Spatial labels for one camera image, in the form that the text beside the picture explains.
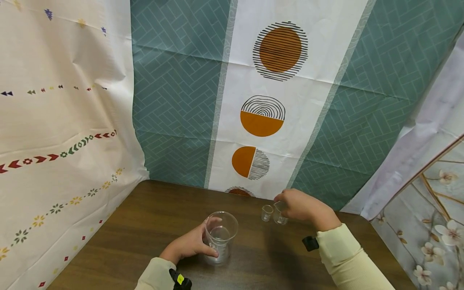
cream sleeve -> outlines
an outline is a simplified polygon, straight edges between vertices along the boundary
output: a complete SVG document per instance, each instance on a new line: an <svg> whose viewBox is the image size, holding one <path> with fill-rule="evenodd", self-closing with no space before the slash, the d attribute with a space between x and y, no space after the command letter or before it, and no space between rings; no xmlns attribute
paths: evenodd
<svg viewBox="0 0 464 290"><path fill-rule="evenodd" d="M317 232L319 252L340 290L394 290L345 224Z"/></svg>
<svg viewBox="0 0 464 290"><path fill-rule="evenodd" d="M135 290L172 290L174 280L169 269L176 270L173 263L161 258L153 258L139 278Z"/></svg>

red arrow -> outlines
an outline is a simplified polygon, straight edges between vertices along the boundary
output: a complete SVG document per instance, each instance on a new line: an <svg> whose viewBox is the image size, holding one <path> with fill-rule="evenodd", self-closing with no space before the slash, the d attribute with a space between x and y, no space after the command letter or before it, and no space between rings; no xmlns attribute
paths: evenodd
<svg viewBox="0 0 464 290"><path fill-rule="evenodd" d="M49 161L53 161L59 157L59 155L56 155L56 154L49 154L48 156L51 157Z"/></svg>
<svg viewBox="0 0 464 290"><path fill-rule="evenodd" d="M42 156L34 156L34 158L38 159L36 163L41 163L41 162L44 162L45 160L47 160L46 157L42 157Z"/></svg>
<svg viewBox="0 0 464 290"><path fill-rule="evenodd" d="M0 165L0 174L1 174L1 173L8 172L8 170L4 170L4 169L3 169L4 166L5 166L4 164Z"/></svg>
<svg viewBox="0 0 464 290"><path fill-rule="evenodd" d="M22 167L21 165L18 165L19 160L12 161L8 167L10 168L20 168Z"/></svg>

yellow label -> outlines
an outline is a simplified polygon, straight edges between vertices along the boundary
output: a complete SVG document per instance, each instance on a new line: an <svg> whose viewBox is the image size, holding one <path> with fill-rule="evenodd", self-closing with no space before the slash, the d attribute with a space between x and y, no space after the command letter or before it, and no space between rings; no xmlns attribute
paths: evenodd
<svg viewBox="0 0 464 290"><path fill-rule="evenodd" d="M179 274L177 276L177 283L179 283L180 285L182 285L182 282L184 281L184 276L182 276L181 274Z"/></svg>

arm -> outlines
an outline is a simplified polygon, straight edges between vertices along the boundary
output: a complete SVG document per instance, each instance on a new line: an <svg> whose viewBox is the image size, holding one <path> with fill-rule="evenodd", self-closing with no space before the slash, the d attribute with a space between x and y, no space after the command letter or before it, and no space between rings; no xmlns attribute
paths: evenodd
<svg viewBox="0 0 464 290"><path fill-rule="evenodd" d="M279 200L288 206L282 215L314 225L322 262L340 290L394 290L328 205L296 189L284 190Z"/></svg>
<svg viewBox="0 0 464 290"><path fill-rule="evenodd" d="M172 290L174 281L169 274L169 269L176 270L176 265L181 259L196 254L217 258L217 252L203 243L204 234L203 223L170 243L159 258L153 258L150 261L140 276L135 290Z"/></svg>

plastic cup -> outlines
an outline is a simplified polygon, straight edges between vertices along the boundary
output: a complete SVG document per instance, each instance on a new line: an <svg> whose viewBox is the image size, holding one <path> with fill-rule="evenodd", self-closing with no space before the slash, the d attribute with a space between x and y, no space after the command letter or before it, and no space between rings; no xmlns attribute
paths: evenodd
<svg viewBox="0 0 464 290"><path fill-rule="evenodd" d="M270 205L263 206L261 210L261 219L263 221L269 221L271 219L274 209Z"/></svg>
<svg viewBox="0 0 464 290"><path fill-rule="evenodd" d="M206 262L212 265L227 262L232 252L232 241L238 232L237 219L227 212L215 212L209 215L205 228L205 244L219 254L217 258L205 256Z"/></svg>
<svg viewBox="0 0 464 290"><path fill-rule="evenodd" d="M282 211L287 207L287 205L283 201L278 201L274 204L275 212L274 212L274 221L276 224L279 225L286 225L289 221L288 218L282 216Z"/></svg>

